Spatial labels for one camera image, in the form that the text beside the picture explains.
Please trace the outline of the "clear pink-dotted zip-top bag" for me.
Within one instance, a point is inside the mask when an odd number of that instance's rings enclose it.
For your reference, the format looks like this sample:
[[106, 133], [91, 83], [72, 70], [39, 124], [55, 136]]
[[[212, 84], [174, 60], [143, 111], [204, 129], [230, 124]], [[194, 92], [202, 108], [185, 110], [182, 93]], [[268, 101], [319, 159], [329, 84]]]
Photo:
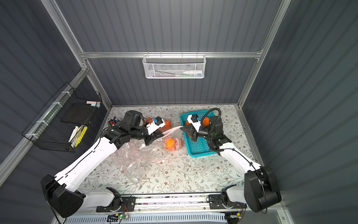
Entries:
[[[180, 128], [178, 126], [165, 131], [163, 137], [156, 139], [149, 146], [146, 146], [144, 143], [140, 145], [133, 140], [125, 143], [110, 156], [112, 165], [129, 182], [139, 186], [151, 165], [155, 163], [168, 163], [169, 156], [184, 146]], [[175, 149], [169, 151], [165, 149], [164, 144], [170, 138], [175, 140]]]

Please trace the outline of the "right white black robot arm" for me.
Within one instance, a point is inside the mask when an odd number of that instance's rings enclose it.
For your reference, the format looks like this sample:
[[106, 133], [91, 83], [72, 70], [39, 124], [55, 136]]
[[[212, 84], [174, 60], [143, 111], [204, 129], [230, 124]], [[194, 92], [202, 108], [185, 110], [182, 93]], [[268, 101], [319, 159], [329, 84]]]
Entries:
[[224, 134], [220, 116], [189, 115], [188, 125], [181, 127], [193, 142], [207, 140], [209, 149], [228, 160], [244, 176], [243, 186], [232, 185], [224, 189], [224, 197], [232, 203], [244, 203], [253, 212], [266, 210], [282, 201], [282, 195], [273, 169], [263, 166], [241, 152]]

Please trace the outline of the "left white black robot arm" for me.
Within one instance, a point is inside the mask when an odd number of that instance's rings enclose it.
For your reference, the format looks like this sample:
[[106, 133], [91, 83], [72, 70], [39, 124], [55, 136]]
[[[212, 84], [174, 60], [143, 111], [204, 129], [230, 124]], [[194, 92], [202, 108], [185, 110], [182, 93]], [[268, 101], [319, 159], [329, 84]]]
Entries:
[[161, 117], [146, 121], [142, 113], [129, 110], [120, 122], [105, 128], [97, 141], [67, 168], [54, 176], [46, 175], [41, 186], [54, 215], [68, 218], [80, 209], [92, 207], [120, 210], [123, 200], [114, 188], [83, 190], [79, 186], [101, 162], [130, 140], [143, 140], [148, 146], [163, 137], [160, 129], [164, 126]]

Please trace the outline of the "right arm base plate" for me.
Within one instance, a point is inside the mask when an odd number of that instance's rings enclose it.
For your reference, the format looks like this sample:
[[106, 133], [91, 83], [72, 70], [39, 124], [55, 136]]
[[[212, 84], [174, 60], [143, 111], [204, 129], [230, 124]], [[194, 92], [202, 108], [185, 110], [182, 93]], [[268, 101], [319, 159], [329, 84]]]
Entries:
[[206, 202], [209, 203], [211, 210], [220, 210], [220, 209], [246, 209], [247, 205], [245, 203], [231, 202], [226, 196], [222, 194], [211, 194], [206, 198]]

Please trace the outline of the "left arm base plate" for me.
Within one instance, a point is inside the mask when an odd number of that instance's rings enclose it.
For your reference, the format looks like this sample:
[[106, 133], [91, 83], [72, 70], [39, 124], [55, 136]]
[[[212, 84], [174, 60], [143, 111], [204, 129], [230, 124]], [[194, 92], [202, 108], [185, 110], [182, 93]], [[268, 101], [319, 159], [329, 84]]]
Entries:
[[96, 212], [105, 213], [105, 212], [115, 212], [115, 213], [123, 213], [124, 211], [132, 212], [134, 211], [136, 202], [136, 197], [121, 197], [114, 198], [114, 200], [108, 206], [98, 206], [96, 208]]

